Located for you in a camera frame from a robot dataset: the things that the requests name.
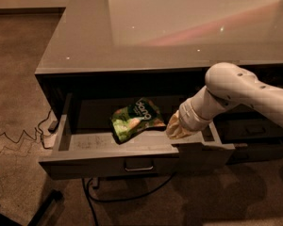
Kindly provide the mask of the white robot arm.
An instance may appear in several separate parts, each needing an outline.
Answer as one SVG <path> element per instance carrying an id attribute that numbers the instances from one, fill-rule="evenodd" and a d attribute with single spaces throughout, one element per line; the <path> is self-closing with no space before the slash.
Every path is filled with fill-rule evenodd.
<path id="1" fill-rule="evenodd" d="M 232 63 L 217 63 L 205 75 L 205 85 L 184 101 L 170 118 L 166 134 L 180 139 L 203 131 L 213 119 L 246 105 L 283 128 L 283 89 L 265 84 Z"/>

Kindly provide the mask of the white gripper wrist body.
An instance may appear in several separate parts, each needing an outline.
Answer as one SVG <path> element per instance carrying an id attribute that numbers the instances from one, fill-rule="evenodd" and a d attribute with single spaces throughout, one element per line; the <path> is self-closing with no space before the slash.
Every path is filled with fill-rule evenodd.
<path id="1" fill-rule="evenodd" d="M 190 132 L 202 131 L 211 123 L 211 120 L 203 119 L 195 110 L 193 102 L 193 98 L 189 98 L 179 106 L 179 123 Z"/>

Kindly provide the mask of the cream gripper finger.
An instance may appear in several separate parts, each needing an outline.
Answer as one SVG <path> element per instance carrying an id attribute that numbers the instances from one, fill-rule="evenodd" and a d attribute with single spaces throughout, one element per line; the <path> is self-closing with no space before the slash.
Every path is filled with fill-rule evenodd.
<path id="1" fill-rule="evenodd" d="M 194 113 L 189 112 L 183 115 L 177 110 L 169 119 L 166 128 L 166 135 L 170 139 L 180 139 L 183 137 L 189 137 L 196 134 L 196 131 L 190 128 L 194 123 Z"/>

